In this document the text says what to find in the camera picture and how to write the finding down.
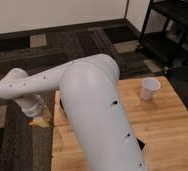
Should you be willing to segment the translucent yellowish gripper finger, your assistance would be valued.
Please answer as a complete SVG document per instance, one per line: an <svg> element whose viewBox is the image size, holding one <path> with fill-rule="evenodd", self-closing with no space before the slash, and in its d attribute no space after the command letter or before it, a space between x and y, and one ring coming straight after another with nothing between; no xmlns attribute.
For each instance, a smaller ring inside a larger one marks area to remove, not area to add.
<svg viewBox="0 0 188 171"><path fill-rule="evenodd" d="M44 107L44 110L40 116L37 116L33 119L37 126L42 128L47 128L50 126L51 113L47 106Z"/></svg>

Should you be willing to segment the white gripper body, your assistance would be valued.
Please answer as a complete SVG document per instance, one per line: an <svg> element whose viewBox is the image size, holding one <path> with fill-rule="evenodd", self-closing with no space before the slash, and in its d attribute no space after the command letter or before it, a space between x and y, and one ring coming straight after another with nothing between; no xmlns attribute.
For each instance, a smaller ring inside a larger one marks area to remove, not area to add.
<svg viewBox="0 0 188 171"><path fill-rule="evenodd" d="M27 117L37 117L44 109L44 101L40 95L29 94L17 99L17 104Z"/></svg>

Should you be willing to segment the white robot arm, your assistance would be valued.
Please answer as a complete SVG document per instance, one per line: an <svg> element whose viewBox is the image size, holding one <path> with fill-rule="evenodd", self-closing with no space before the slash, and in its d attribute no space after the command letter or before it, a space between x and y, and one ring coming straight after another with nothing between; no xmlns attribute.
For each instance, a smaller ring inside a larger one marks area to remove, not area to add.
<svg viewBox="0 0 188 171"><path fill-rule="evenodd" d="M57 90L91 171L148 171L117 89L115 60L97 54L35 75L14 68L0 80L0 98L14 100L26 116L43 114L40 94Z"/></svg>

